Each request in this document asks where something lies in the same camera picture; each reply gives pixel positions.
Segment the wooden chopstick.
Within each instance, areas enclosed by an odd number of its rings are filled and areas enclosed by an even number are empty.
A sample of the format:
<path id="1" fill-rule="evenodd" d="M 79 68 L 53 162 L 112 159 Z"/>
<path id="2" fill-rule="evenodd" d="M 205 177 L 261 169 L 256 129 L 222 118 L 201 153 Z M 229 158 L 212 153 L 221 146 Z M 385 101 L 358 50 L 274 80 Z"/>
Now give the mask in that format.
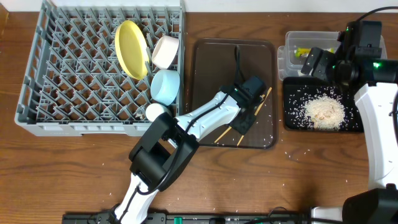
<path id="1" fill-rule="evenodd" d="M 266 101 L 266 99 L 267 99 L 267 97 L 269 96 L 269 94 L 270 94 L 271 91 L 272 91 L 272 87 L 270 87 L 270 88 L 268 89 L 267 95 L 262 95 L 262 103 L 257 107 L 257 110 L 256 110 L 256 112 L 254 113 L 254 116 L 255 116 L 255 117 L 257 117 L 257 114 L 258 114 L 259 111 L 261 110 L 261 108 L 262 108 L 264 102 Z M 240 137 L 240 139 L 239 139 L 239 141 L 238 141 L 238 143 L 237 143 L 236 146 L 239 146 L 239 145 L 240 145 L 240 143 L 241 143 L 241 141 L 243 140 L 243 138 L 244 138 L 244 135 L 241 135 L 241 137 Z"/>
<path id="2" fill-rule="evenodd" d="M 226 135 L 230 130 L 231 130 L 232 128 L 230 127 L 230 125 L 229 125 L 229 127 L 214 141 L 214 143 L 218 143 L 219 142 L 219 140 L 224 136 L 224 135 Z"/>

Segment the light blue bowl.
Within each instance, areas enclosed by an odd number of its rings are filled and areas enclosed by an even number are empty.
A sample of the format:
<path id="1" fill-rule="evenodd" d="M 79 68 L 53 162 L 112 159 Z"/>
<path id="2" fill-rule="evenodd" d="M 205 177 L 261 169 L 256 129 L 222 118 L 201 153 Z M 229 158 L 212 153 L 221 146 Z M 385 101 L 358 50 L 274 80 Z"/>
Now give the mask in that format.
<path id="1" fill-rule="evenodd" d="M 150 94 L 153 100 L 171 105 L 180 88 L 180 74 L 176 70 L 159 70 L 152 79 Z"/>

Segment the cream plastic cup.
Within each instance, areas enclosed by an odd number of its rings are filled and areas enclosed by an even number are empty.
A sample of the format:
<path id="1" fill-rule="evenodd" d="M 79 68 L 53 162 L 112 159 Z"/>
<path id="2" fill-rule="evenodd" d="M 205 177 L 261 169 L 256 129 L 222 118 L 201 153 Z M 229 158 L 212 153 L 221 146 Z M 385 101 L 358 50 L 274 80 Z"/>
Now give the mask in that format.
<path id="1" fill-rule="evenodd" d="M 155 121 L 155 119 L 163 114 L 163 113 L 167 113 L 169 115 L 172 116 L 171 111 L 164 105 L 159 104 L 159 103 L 151 103 L 147 108 L 146 108 L 146 118 L 153 122 Z"/>

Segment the pink bowl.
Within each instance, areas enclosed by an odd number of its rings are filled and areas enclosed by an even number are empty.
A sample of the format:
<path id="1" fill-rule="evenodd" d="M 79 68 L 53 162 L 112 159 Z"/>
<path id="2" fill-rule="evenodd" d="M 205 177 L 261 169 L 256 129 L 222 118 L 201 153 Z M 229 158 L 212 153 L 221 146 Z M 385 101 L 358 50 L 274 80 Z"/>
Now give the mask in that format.
<path id="1" fill-rule="evenodd" d="M 175 37 L 164 35 L 157 42 L 152 54 L 152 63 L 160 69 L 168 69 L 179 47 L 179 40 Z"/>

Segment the yellow plate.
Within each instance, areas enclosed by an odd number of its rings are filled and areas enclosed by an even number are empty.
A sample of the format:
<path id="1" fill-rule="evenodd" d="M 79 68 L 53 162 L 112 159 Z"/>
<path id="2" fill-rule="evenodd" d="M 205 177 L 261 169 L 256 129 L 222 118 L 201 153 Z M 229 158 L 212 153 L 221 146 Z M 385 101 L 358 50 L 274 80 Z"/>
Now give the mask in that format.
<path id="1" fill-rule="evenodd" d="M 139 26 L 133 21 L 124 21 L 116 29 L 115 50 L 118 62 L 124 72 L 136 80 L 142 80 L 148 73 L 149 62 L 146 40 Z"/>

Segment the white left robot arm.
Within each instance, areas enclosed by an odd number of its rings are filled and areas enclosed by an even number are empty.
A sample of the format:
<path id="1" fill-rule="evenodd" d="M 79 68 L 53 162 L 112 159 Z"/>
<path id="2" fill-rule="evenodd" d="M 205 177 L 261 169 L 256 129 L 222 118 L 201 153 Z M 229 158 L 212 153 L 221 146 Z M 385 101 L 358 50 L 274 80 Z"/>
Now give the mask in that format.
<path id="1" fill-rule="evenodd" d="M 266 84 L 257 76 L 224 85 L 214 98 L 185 115 L 156 117 L 129 153 L 131 183 L 110 223 L 142 223 L 158 192 L 172 185 L 200 146 L 200 140 L 229 125 L 244 135 L 253 125 Z"/>

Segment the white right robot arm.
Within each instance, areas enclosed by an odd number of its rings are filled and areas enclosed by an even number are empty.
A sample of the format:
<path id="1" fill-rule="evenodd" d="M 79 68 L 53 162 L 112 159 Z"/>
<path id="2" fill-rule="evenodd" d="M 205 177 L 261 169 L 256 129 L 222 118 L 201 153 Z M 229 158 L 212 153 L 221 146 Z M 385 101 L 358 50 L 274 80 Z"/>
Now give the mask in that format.
<path id="1" fill-rule="evenodd" d="M 311 49 L 301 72 L 351 90 L 366 138 L 369 189 L 342 207 L 315 207 L 309 223 L 397 223 L 397 61 L 383 59 L 382 24 L 358 19 L 332 54 Z"/>

